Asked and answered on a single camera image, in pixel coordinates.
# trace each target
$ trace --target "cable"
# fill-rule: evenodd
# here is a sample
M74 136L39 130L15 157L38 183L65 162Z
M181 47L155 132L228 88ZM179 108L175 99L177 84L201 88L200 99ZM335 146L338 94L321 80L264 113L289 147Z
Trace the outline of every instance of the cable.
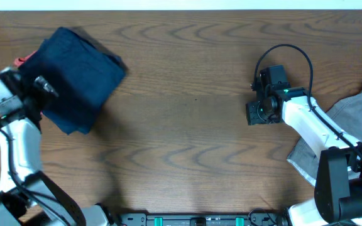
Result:
M252 214L253 212L257 211L257 210L261 210L262 212L264 212L265 214L267 214L268 217L269 217L269 219L270 219L270 221L272 221L272 223L274 223L275 225L277 225L276 221L274 221L274 219L271 218L271 216L269 215L269 213L268 213L266 210L262 209L262 208L255 208L255 209L251 210L250 213L248 214L248 220L251 219L251 214Z
M49 207L47 204L45 204L44 202L42 202L40 199L38 199L36 196L34 196L34 194L32 194L31 191L29 191L28 189L26 189L25 187L23 187L17 180L16 178L16 173L14 172L13 169L13 150L12 150L12 139L10 138L10 136L3 131L0 128L0 133L2 135L4 135L6 137L6 140L8 142L8 174L11 176L13 183L16 185L16 187L18 188L18 190L20 192L22 192L23 194L25 194L27 197L29 197L30 200L33 200L34 202L37 202L37 204L39 204L42 208L46 208L48 209L53 215L54 217L56 217L57 219L59 219L63 224L65 225L70 225L67 220L61 216L59 213L57 213L55 210L53 210L51 207Z
M308 62L308 66L309 66L309 87L308 87L308 95L307 95L307 101L308 101L308 106L310 108L310 110L312 110L314 112L314 114L318 117L319 120L321 120L322 123L325 124L325 126L327 126L336 136L338 139L341 139L344 143L346 143L361 159L362 161L362 154L360 153L360 151L358 150L358 148L354 147L353 144L351 144L346 138L343 137L343 134L341 134L340 132L338 132L335 128L333 128L333 126L331 126L315 109L315 106L312 105L311 103L311 92L312 92L312 81L314 79L314 70L312 68L312 63L311 60L309 59L308 55L301 50L299 47L295 46L295 45L291 45L291 44L279 44L279 45L275 45L273 47L271 47L268 51L266 51L261 58L258 60L258 63L256 63L256 67L255 67L255 74L254 74L254 87L256 85L256 74L258 73L258 68L259 65L262 61L262 59L264 59L264 57L272 50L278 48L278 47L282 47L282 46L286 46L286 47L291 47L294 48L296 50L298 50L299 52L301 52L301 54L303 54L303 56L305 57L305 59Z

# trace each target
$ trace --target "folded cloth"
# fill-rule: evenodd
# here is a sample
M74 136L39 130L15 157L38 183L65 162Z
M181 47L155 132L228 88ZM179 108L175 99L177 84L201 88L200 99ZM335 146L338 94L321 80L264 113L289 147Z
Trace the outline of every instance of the folded cloth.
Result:
M63 132L87 134L103 103L125 76L118 56L103 54L87 40L59 28L18 69L34 80L42 75L59 97L43 114Z
M347 133L362 142L362 91L358 95L340 100L326 114ZM287 156L287 161L315 186L319 159L302 138Z

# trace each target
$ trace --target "dark blue cloth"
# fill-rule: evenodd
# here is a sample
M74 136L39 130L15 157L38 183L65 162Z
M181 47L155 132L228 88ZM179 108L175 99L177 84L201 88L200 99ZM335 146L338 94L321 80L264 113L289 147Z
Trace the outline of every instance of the dark blue cloth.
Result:
M58 92L45 116L67 134L87 134L125 76L121 65L120 57L103 54L74 32L59 28L19 71L30 80L42 75Z

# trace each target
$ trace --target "green strip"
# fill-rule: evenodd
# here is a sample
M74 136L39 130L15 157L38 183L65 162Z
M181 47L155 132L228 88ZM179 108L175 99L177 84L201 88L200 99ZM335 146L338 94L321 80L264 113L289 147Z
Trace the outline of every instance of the green strip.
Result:
M155 218L155 226L163 226L163 219L161 217Z
M236 218L236 226L244 226L244 218L237 217Z

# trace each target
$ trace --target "wooden tabletop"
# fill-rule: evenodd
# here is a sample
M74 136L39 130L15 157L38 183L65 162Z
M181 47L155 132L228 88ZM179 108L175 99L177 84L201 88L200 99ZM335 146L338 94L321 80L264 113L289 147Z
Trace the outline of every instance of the wooden tabletop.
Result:
M362 89L362 11L0 12L0 70L59 26L129 67L88 135L41 122L45 173L81 207L248 212L312 198L286 162L300 136L285 124L247 125L255 64L273 45L301 47L324 110ZM308 86L299 52L275 50L261 68L276 64Z

